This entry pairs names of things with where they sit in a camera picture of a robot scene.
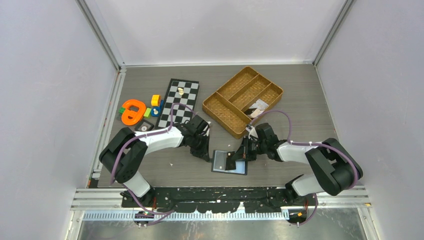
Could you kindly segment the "black leather card holder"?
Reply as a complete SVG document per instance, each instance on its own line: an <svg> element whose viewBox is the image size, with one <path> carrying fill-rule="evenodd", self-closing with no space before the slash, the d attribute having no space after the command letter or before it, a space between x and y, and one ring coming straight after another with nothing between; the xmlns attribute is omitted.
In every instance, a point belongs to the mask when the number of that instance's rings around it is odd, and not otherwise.
<svg viewBox="0 0 424 240"><path fill-rule="evenodd" d="M232 159L234 151L214 150L211 159L211 172L234 175L247 175L248 163Z"/></svg>

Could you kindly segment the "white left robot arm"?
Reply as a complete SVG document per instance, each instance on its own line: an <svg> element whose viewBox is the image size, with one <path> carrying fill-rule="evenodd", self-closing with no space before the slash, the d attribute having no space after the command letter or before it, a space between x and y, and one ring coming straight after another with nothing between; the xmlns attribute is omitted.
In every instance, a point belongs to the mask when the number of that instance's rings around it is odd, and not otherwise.
<svg viewBox="0 0 424 240"><path fill-rule="evenodd" d="M190 154L210 162L210 124L198 115L184 123L153 131L122 128L99 154L99 161L110 172L112 181L134 194L141 207L153 202L151 185L139 172L144 156L168 148L189 147Z"/></svg>

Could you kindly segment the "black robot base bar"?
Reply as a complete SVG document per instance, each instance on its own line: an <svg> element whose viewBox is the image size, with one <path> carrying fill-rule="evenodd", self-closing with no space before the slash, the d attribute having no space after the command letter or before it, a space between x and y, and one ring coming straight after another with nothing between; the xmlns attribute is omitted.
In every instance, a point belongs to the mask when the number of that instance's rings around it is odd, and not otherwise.
<svg viewBox="0 0 424 240"><path fill-rule="evenodd" d="M305 210L316 203L311 195L296 196L291 190L262 187L152 187L142 197L121 193L123 208L143 205L160 213L234 213L240 206L249 214L277 213L282 207Z"/></svg>

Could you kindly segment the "woven wicker tray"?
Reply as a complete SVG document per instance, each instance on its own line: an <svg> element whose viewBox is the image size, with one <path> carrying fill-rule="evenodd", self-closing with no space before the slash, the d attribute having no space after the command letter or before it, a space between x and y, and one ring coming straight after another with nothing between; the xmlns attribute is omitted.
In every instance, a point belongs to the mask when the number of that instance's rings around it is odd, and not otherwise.
<svg viewBox="0 0 424 240"><path fill-rule="evenodd" d="M253 68L246 66L202 103L202 110L232 137L240 139L252 120L246 111L258 100L272 109L282 98L283 89Z"/></svg>

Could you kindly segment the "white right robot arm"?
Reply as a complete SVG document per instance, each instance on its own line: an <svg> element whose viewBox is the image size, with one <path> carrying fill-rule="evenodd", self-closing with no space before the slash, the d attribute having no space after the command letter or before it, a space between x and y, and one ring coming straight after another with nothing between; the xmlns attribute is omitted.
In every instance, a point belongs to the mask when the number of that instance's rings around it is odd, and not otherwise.
<svg viewBox="0 0 424 240"><path fill-rule="evenodd" d="M309 194L325 192L336 196L354 187L363 176L362 168L335 138L294 142L279 139L268 123L248 125L247 129L249 134L238 150L226 155L226 170L234 170L237 163L254 161L258 155L276 162L309 165L311 174L302 174L285 184L285 198L291 205L299 205Z"/></svg>

